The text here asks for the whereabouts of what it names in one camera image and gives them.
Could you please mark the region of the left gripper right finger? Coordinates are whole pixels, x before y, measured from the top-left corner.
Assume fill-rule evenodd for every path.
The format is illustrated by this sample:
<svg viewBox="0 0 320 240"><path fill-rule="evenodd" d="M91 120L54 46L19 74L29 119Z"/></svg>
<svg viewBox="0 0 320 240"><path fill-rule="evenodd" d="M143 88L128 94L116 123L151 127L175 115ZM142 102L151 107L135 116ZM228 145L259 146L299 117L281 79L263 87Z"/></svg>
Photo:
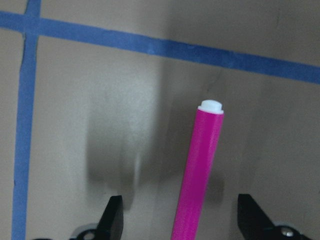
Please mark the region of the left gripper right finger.
<svg viewBox="0 0 320 240"><path fill-rule="evenodd" d="M245 240L270 240L275 225L250 194L237 197L237 225Z"/></svg>

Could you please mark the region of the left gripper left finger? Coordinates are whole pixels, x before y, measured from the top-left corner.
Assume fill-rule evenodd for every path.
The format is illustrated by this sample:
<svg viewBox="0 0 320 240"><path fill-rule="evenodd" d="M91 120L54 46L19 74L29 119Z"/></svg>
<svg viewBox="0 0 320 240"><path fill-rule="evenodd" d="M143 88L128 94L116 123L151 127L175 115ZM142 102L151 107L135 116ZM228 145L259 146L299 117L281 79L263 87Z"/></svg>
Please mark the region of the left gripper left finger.
<svg viewBox="0 0 320 240"><path fill-rule="evenodd" d="M111 196L96 227L97 240L120 240L124 229L124 207L121 195Z"/></svg>

